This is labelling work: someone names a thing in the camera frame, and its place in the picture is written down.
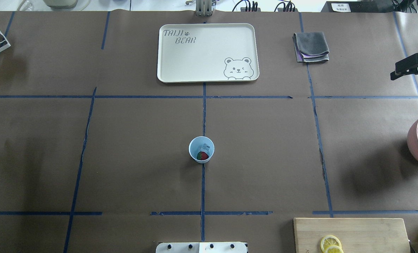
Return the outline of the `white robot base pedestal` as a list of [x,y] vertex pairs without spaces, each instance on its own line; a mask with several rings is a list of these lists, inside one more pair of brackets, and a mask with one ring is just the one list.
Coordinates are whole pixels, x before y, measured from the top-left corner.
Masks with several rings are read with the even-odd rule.
[[247,243],[228,242],[167,242],[159,243],[156,253],[248,253]]

